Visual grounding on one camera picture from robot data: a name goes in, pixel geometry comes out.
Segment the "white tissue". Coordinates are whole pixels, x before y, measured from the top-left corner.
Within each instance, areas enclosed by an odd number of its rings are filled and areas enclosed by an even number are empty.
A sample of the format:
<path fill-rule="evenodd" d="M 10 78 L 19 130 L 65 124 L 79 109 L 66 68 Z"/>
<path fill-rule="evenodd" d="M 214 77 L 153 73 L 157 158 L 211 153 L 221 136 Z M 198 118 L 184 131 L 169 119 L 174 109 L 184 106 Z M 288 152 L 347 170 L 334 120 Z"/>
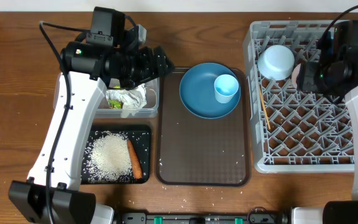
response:
<path fill-rule="evenodd" d="M 108 90 L 106 99 L 122 102 L 121 118 L 135 116 L 146 104 L 146 88 L 141 84 L 131 90 Z"/>

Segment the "green white wrapper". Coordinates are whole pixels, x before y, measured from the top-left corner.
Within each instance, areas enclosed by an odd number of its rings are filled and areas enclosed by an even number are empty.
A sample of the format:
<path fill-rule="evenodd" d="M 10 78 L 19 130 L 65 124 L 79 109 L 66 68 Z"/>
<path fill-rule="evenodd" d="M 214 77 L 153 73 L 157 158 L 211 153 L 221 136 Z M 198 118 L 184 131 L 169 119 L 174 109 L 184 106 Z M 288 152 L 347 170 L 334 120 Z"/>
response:
<path fill-rule="evenodd" d="M 122 108 L 122 102 L 117 100 L 108 100 L 109 108 L 111 109 L 121 109 Z"/>

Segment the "pink cup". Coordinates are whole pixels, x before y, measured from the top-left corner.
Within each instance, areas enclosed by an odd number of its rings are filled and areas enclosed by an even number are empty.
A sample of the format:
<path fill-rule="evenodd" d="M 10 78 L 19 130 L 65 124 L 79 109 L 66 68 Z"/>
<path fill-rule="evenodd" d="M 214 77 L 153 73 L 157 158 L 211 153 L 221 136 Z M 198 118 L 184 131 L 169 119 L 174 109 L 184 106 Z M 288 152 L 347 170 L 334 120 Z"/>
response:
<path fill-rule="evenodd" d="M 297 83 L 296 83 L 296 79 L 300 73 L 300 68 L 301 68 L 301 64 L 298 64 L 294 69 L 293 72 L 291 74 L 291 82 L 292 85 L 295 89 L 297 89 Z"/>

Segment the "light blue cup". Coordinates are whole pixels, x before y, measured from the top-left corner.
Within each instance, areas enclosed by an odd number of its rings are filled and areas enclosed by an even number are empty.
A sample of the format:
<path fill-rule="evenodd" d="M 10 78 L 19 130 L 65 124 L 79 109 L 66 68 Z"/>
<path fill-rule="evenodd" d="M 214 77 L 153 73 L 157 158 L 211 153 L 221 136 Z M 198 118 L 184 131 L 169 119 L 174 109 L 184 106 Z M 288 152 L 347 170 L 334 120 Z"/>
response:
<path fill-rule="evenodd" d="M 214 81 L 214 94 L 219 103 L 228 103 L 239 90 L 237 78 L 230 74 L 218 76 Z"/>

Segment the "light blue bowl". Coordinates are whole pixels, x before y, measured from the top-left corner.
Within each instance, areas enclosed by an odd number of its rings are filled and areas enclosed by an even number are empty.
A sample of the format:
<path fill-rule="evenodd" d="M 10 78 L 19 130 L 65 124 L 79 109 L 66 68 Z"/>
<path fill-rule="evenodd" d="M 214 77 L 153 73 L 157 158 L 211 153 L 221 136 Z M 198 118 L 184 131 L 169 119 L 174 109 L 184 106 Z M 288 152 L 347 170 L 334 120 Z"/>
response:
<path fill-rule="evenodd" d="M 257 68 L 269 80 L 284 80 L 291 75 L 294 63 L 295 56 L 288 47 L 273 45 L 260 55 Z"/>

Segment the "wooden chopstick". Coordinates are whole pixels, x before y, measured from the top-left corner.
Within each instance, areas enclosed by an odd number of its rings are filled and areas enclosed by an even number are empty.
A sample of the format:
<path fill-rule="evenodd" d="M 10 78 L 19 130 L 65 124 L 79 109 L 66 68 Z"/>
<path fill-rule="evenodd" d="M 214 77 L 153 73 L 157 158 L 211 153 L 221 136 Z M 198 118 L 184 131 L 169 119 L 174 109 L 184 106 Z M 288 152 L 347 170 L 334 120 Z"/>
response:
<path fill-rule="evenodd" d="M 259 95 L 260 95 L 260 101 L 261 101 L 261 105 L 262 105 L 262 109 L 264 111 L 264 115 L 265 115 L 265 120 L 266 120 L 266 124 L 267 124 L 267 129 L 269 131 L 271 131 L 271 126 L 270 126 L 270 120 L 269 120 L 269 116 L 267 114 L 267 109 L 266 109 L 266 105 L 265 105 L 265 101 L 264 101 L 264 96 L 262 94 L 262 89 L 259 86 Z"/>

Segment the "white rice heap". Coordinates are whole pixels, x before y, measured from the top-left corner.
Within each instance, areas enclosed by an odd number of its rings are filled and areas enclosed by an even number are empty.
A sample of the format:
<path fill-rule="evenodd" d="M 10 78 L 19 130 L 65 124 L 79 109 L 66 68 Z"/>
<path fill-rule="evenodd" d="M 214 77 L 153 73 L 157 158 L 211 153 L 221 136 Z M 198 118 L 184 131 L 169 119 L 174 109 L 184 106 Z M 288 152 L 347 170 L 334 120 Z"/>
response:
<path fill-rule="evenodd" d="M 83 156 L 83 182 L 107 184 L 130 181 L 132 164 L 127 140 L 124 133 L 92 131 Z"/>

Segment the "orange carrot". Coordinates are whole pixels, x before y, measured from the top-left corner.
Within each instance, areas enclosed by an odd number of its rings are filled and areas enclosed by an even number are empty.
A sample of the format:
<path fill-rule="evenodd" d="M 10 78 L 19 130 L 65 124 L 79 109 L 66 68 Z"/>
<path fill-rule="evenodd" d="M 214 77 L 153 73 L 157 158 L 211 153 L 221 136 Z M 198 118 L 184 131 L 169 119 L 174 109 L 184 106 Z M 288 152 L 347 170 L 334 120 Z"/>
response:
<path fill-rule="evenodd" d="M 132 172 L 135 179 L 141 179 L 143 176 L 142 168 L 135 152 L 135 149 L 130 140 L 127 140 L 127 148 L 129 152 L 129 157 L 131 159 Z"/>

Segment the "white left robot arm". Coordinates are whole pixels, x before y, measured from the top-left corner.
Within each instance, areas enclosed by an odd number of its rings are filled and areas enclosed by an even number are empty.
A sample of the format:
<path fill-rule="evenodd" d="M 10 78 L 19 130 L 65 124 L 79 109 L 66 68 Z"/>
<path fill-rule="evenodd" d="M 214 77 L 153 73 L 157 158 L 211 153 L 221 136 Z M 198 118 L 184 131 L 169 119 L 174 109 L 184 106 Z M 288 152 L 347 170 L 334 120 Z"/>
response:
<path fill-rule="evenodd" d="M 61 70 L 54 114 L 41 152 L 8 197 L 31 223 L 112 223 L 114 210 L 80 192 L 81 164 L 90 129 L 113 79 L 123 89 L 174 70 L 161 47 L 145 46 L 146 30 L 114 9 L 96 7 L 90 29 L 54 52 Z"/>

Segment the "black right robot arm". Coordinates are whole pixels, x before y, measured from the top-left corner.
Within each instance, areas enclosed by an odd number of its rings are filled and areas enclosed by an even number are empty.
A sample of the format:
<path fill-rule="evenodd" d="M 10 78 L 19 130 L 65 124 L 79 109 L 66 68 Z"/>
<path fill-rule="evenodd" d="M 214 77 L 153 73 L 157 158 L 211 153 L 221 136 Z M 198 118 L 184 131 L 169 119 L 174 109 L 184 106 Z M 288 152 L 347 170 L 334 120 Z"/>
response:
<path fill-rule="evenodd" d="M 299 64 L 293 71 L 300 91 L 344 100 L 352 125 L 354 183 L 350 201 L 331 201 L 323 208 L 323 223 L 358 223 L 358 20 L 332 21 L 318 40 L 318 62 Z"/>

